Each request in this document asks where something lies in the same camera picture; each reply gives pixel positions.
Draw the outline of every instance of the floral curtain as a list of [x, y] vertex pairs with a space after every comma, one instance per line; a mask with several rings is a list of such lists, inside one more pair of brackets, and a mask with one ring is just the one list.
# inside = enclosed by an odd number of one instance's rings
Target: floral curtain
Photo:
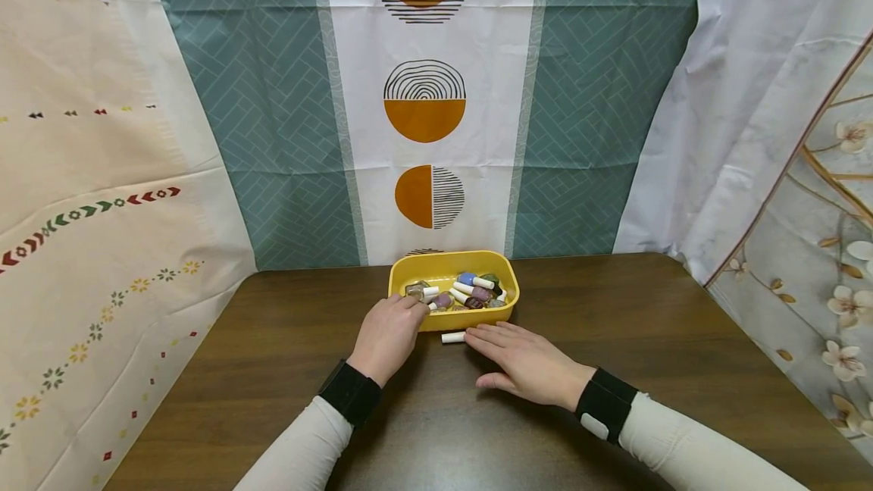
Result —
[[864, 43], [709, 290], [873, 461], [873, 57]]

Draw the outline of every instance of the nail polish bottle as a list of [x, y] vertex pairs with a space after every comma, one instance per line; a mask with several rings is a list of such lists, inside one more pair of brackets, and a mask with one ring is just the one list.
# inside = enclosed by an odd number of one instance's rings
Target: nail polish bottle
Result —
[[463, 303], [465, 307], [470, 309], [482, 309], [484, 307], [484, 303], [482, 301], [476, 300], [473, 296], [467, 296], [463, 292], [459, 292], [458, 290], [451, 289], [449, 290], [449, 294], [454, 296], [455, 300]]
[[490, 282], [494, 283], [494, 286], [500, 286], [500, 279], [493, 273], [486, 273], [482, 275], [482, 279], [490, 280]]
[[496, 296], [500, 296], [500, 293], [503, 292], [503, 289], [500, 289], [500, 279], [493, 273], [486, 273], [479, 277], [483, 280], [490, 280], [490, 282], [494, 283], [494, 288], [491, 289], [494, 291]]
[[453, 305], [455, 305], [455, 300], [452, 299], [452, 296], [450, 296], [448, 292], [442, 292], [442, 294], [437, 295], [431, 303], [427, 304], [427, 307], [429, 307], [431, 311], [446, 311], [446, 309]]
[[468, 296], [473, 296], [479, 302], [487, 302], [488, 300], [492, 300], [495, 295], [493, 292], [489, 290], [485, 290], [482, 286], [470, 286], [468, 284], [458, 283], [455, 281], [455, 284], [452, 285], [452, 288], [458, 290], [459, 292], [463, 292]]
[[406, 295], [412, 296], [419, 302], [423, 302], [425, 298], [439, 294], [438, 286], [425, 286], [425, 284], [423, 280], [419, 280], [418, 283], [408, 285], [406, 287]]
[[472, 273], [461, 273], [458, 276], [458, 282], [467, 284], [470, 286], [482, 286], [483, 289], [494, 290], [494, 283], [490, 282], [490, 280], [485, 280], [481, 277], [476, 277], [475, 274]]

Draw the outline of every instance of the wrist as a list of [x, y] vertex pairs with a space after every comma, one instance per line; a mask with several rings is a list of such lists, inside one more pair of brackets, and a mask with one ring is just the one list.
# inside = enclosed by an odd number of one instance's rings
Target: wrist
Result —
[[564, 391], [561, 398], [561, 403], [558, 405], [570, 412], [576, 411], [576, 405], [579, 404], [579, 398], [585, 387], [591, 381], [591, 377], [595, 375], [596, 368], [586, 366], [584, 364], [576, 364], [569, 375], [564, 379]]
[[360, 371], [362, 375], [369, 377], [370, 380], [377, 382], [381, 389], [385, 388], [385, 383], [390, 378], [390, 376], [385, 376], [383, 372], [380, 372], [376, 364], [373, 364], [366, 357], [362, 357], [362, 355], [356, 352], [352, 352], [350, 357], [346, 359], [346, 364]]

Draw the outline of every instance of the left hand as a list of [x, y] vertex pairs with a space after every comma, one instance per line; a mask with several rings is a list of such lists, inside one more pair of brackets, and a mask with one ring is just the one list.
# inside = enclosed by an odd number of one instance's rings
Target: left hand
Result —
[[346, 363], [385, 388], [415, 347], [415, 337], [430, 309], [412, 297], [395, 294], [370, 309], [355, 351]]

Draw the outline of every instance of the wooden table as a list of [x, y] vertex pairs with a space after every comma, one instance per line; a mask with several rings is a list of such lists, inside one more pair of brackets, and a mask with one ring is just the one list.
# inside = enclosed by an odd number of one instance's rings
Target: wooden table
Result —
[[[522, 285], [516, 324], [811, 489], [871, 489], [873, 468], [678, 263], [613, 255], [513, 266]], [[248, 279], [107, 489], [232, 489], [349, 354], [388, 273], [368, 267]], [[419, 336], [329, 489], [667, 489], [567, 412], [478, 392], [476, 377], [492, 369], [463, 344]]]

